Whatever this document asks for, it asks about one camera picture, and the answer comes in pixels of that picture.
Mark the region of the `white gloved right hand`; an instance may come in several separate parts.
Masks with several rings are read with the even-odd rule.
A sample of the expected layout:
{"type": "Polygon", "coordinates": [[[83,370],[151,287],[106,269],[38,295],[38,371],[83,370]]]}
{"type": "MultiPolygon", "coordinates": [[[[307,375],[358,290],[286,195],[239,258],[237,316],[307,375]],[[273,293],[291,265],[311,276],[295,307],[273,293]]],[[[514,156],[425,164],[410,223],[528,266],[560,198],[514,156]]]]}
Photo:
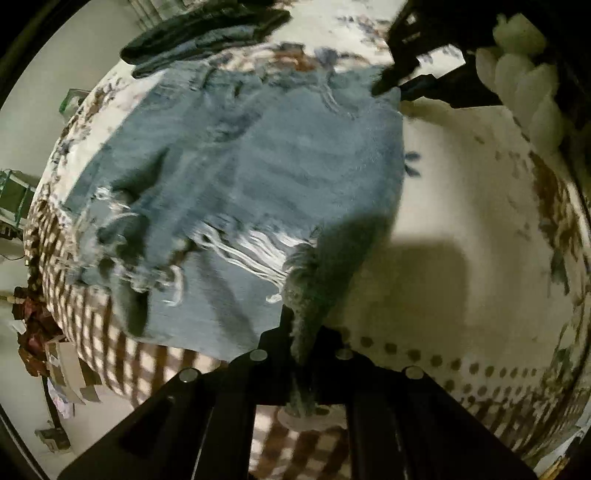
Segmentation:
{"type": "Polygon", "coordinates": [[[519,13],[500,16],[493,38],[495,47],[476,52],[478,78],[510,110],[539,156],[557,155],[564,138],[564,120],[555,101],[557,68],[534,62],[546,49],[545,37],[519,13]]]}

